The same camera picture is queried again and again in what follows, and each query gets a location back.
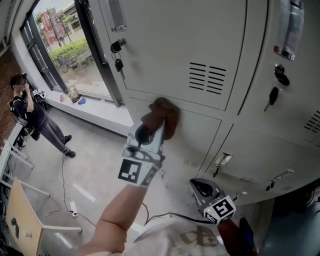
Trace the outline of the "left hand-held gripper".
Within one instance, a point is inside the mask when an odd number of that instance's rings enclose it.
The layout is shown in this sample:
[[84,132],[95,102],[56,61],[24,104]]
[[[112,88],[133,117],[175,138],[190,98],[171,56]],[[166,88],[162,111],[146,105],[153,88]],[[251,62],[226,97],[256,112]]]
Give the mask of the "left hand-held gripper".
[[162,147],[164,129],[164,121],[147,137],[146,126],[142,121],[136,122],[129,129],[117,176],[119,180],[140,188],[149,187],[165,159]]

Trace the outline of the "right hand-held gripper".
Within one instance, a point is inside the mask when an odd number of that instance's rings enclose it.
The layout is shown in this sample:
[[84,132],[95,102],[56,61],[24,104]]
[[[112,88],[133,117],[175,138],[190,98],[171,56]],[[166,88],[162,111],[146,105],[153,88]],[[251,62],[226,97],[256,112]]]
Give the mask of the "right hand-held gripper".
[[[204,198],[217,198],[222,192],[212,180],[192,178],[189,180],[190,190],[195,197],[198,207],[204,207]],[[236,212],[236,206],[229,195],[207,206],[203,210],[203,217],[215,225],[230,219]]]

